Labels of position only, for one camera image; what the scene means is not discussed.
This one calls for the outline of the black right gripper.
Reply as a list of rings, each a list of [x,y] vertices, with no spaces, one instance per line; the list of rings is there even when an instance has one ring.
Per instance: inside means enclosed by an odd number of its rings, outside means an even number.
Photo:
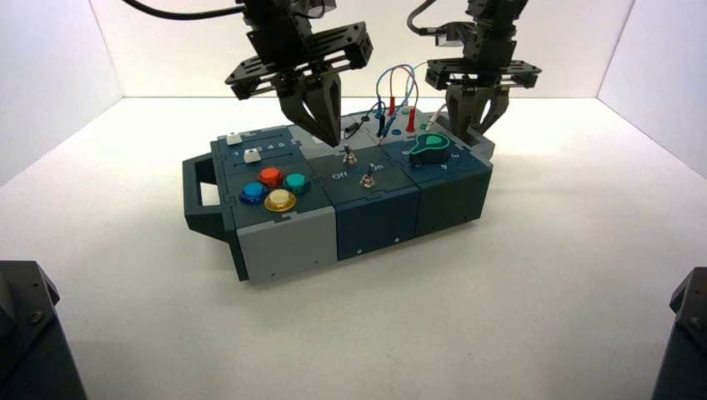
[[[465,88],[493,88],[489,91],[488,111],[478,131],[486,133],[509,106],[508,88],[533,88],[540,69],[514,59],[517,46],[516,22],[527,7],[526,1],[468,1],[468,21],[446,22],[426,27],[437,47],[459,47],[456,58],[429,59],[425,81],[445,93],[452,134],[468,145],[475,139],[470,130],[479,123],[475,92]]]

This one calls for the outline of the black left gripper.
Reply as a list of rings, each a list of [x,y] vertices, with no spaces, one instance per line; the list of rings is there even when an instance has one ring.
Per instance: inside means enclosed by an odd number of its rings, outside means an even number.
[[[337,73],[368,65],[374,47],[366,24],[354,22],[314,32],[311,22],[333,11],[335,1],[236,4],[244,7],[243,20],[251,28],[247,38],[255,55],[239,62],[225,84],[244,100],[274,91],[274,81],[280,77],[285,81],[320,77],[315,84],[300,82],[291,93],[283,94],[280,106],[289,121],[330,147],[338,146],[341,97]]]

